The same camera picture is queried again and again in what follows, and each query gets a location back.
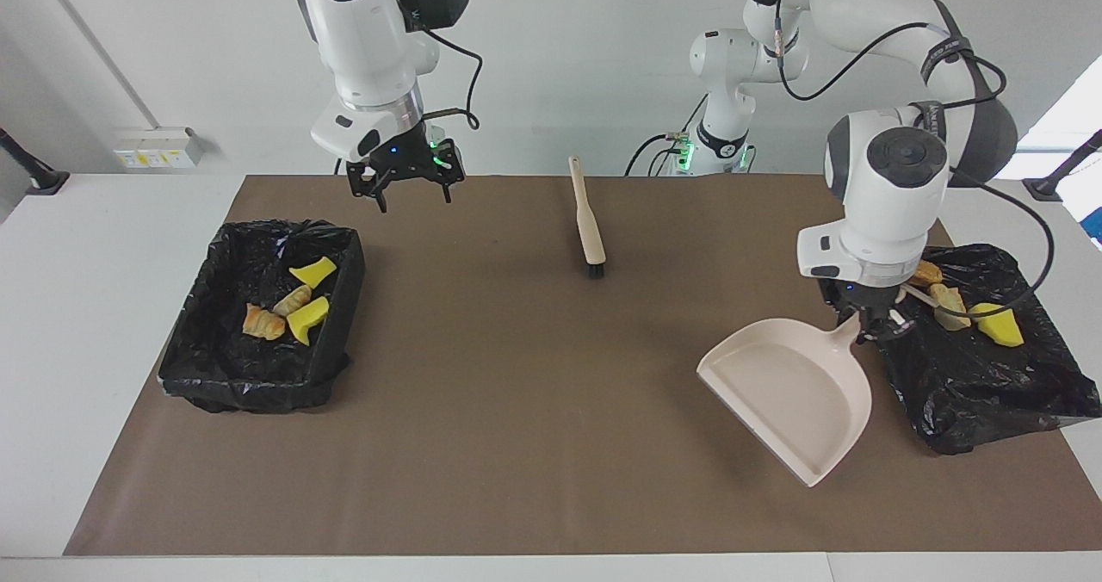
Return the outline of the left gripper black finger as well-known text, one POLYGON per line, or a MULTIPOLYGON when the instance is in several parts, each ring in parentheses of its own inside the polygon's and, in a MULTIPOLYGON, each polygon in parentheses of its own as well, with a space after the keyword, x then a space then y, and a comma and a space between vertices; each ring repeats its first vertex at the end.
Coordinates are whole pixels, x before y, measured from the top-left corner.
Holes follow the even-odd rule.
POLYGON ((897 340, 914 328, 914 319, 899 311, 898 304, 865 308, 865 340, 897 340))
POLYGON ((851 303, 851 284, 844 281, 819 281, 821 297, 827 306, 834 311, 835 324, 842 325, 849 317, 857 314, 857 308, 851 303))

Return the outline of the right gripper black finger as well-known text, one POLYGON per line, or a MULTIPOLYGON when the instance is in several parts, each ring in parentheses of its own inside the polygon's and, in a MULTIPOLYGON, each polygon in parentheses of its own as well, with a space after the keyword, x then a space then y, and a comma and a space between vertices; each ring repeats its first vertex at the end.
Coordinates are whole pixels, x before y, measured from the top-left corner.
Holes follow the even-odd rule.
POLYGON ((432 173, 429 181, 437 184, 446 204, 452 204, 451 188, 461 184, 466 177, 458 146, 452 139, 442 139, 435 144, 430 144, 430 155, 432 155, 432 173))
POLYGON ((385 188, 388 187, 393 169, 376 170, 364 162, 348 162, 347 177, 354 197, 375 201, 382 214, 388 213, 385 188))

